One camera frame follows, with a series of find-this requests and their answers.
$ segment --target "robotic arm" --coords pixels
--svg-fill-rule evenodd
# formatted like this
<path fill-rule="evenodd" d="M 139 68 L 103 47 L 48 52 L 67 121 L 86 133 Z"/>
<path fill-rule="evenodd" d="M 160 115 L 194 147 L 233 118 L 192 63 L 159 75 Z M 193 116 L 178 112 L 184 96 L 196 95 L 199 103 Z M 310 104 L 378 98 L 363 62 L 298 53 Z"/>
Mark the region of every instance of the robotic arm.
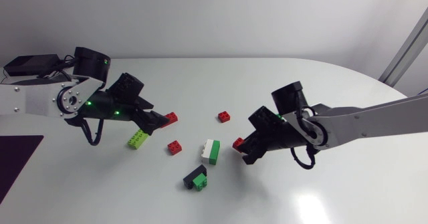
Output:
<path fill-rule="evenodd" d="M 290 148 L 303 168 L 315 165 L 315 154 L 357 138 L 410 134 L 428 131 L 428 95 L 414 96 L 369 108 L 329 108 L 308 106 L 300 82 L 275 92 L 272 97 L 279 111 L 275 115 L 262 106 L 248 119 L 255 131 L 237 148 L 246 164 L 253 164 L 269 150 Z M 294 148 L 306 146 L 310 164 L 302 163 Z"/>
<path fill-rule="evenodd" d="M 44 77 L 71 66 L 71 76 L 64 73 L 66 78 Z M 109 89 L 101 91 L 109 66 L 108 56 L 77 47 L 72 61 L 43 71 L 38 79 L 0 84 L 0 115 L 26 113 L 63 118 L 82 128 L 91 145 L 100 142 L 104 120 L 131 120 L 149 135 L 169 121 L 154 111 L 144 111 L 153 105 L 138 96 L 144 84 L 130 74 L 122 74 Z M 85 118 L 99 119 L 94 140 Z"/>

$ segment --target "white table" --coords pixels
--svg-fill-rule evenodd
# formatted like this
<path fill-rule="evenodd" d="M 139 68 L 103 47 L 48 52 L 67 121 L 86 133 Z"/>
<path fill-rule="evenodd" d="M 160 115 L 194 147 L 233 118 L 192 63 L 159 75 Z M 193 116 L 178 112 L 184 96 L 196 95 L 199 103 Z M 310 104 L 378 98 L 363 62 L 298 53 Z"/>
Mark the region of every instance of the white table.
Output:
<path fill-rule="evenodd" d="M 311 60 L 142 59 L 113 60 L 107 86 L 122 72 L 145 84 L 141 96 L 157 112 L 179 121 L 131 150 L 132 122 L 106 121 L 101 143 L 90 146 L 63 120 L 0 116 L 2 135 L 45 136 L 0 206 L 0 223 L 427 222 L 426 133 L 355 140 L 317 154 L 310 171 L 289 150 L 247 166 L 231 148 L 253 132 L 247 118 L 256 109 L 276 111 L 270 93 L 298 80 L 311 105 L 404 98 L 370 77 Z M 221 124 L 224 110 L 231 120 Z M 205 189 L 187 190 L 183 177 L 201 164 L 208 138 L 221 141 L 217 165 L 206 165 Z M 174 140 L 183 151 L 171 156 Z"/>

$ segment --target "white lego brick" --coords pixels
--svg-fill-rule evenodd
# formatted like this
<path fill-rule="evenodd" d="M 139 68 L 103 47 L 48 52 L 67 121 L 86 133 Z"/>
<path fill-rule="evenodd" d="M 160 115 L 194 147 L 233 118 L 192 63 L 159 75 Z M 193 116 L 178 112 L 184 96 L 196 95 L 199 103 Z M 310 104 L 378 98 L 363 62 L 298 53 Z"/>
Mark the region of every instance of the white lego brick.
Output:
<path fill-rule="evenodd" d="M 209 155 L 211 154 L 211 149 L 213 148 L 214 140 L 208 139 L 202 150 L 202 163 L 209 164 Z"/>

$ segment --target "lime green lego brick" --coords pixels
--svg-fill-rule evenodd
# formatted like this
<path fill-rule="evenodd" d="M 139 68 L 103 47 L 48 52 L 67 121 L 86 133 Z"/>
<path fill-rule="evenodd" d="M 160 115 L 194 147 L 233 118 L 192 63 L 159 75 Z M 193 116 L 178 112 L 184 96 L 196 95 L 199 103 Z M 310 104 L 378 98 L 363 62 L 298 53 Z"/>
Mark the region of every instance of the lime green lego brick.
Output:
<path fill-rule="evenodd" d="M 209 164 L 217 164 L 217 157 L 219 156 L 220 142 L 218 140 L 213 141 L 213 147 L 209 154 Z"/>
<path fill-rule="evenodd" d="M 138 130 L 134 136 L 128 141 L 128 145 L 134 149 L 140 148 L 141 144 L 147 139 L 148 134 L 144 133 L 142 130 Z"/>
<path fill-rule="evenodd" d="M 201 191 L 208 184 L 207 177 L 201 173 L 195 179 L 193 179 L 193 185 L 198 191 Z"/>

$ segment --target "toy building block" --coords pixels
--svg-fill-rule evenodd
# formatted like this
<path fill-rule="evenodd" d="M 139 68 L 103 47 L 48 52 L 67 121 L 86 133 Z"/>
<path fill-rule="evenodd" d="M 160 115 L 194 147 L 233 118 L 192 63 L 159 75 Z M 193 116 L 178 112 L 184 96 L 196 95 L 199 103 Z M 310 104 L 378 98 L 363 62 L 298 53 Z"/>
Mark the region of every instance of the toy building block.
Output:
<path fill-rule="evenodd" d="M 220 142 L 218 140 L 207 140 L 202 150 L 202 163 L 217 164 Z"/>
<path fill-rule="evenodd" d="M 181 151 L 181 145 L 178 141 L 174 140 L 172 143 L 168 144 L 168 149 L 169 152 L 174 155 Z"/>
<path fill-rule="evenodd" d="M 235 142 L 232 145 L 232 148 L 234 148 L 235 150 L 238 150 L 238 146 L 240 146 L 243 143 L 243 139 L 241 137 L 239 137 L 238 139 L 235 140 Z"/>
<path fill-rule="evenodd" d="M 226 111 L 224 111 L 224 112 L 222 112 L 222 113 L 219 114 L 219 120 L 222 123 L 224 123 L 226 121 L 229 121 L 230 120 L 230 115 Z"/>
<path fill-rule="evenodd" d="M 193 185 L 198 191 L 201 191 L 204 187 L 207 186 L 207 177 L 201 173 L 195 179 L 193 179 Z"/>
<path fill-rule="evenodd" d="M 205 176 L 205 180 L 199 177 L 200 174 Z M 183 182 L 185 183 L 185 187 L 190 190 L 193 188 L 194 185 L 197 185 L 198 186 L 197 188 L 200 188 L 201 185 L 202 187 L 204 187 L 204 185 L 206 186 L 207 185 L 206 178 L 207 178 L 207 169 L 205 168 L 205 166 L 203 166 L 203 164 L 201 164 L 200 166 L 198 166 L 198 168 L 192 171 L 192 173 L 188 174 L 183 179 Z"/>
<path fill-rule="evenodd" d="M 177 115 L 174 112 L 167 114 L 165 117 L 167 117 L 169 119 L 169 121 L 168 121 L 168 123 L 162 125 L 161 128 L 164 128 L 165 126 L 168 126 L 168 125 L 170 125 L 174 122 L 177 122 L 179 120 L 179 118 L 177 117 Z"/>
<path fill-rule="evenodd" d="M 147 139 L 148 134 L 142 130 L 138 130 L 134 136 L 128 141 L 128 145 L 134 149 L 140 148 L 141 144 Z"/>

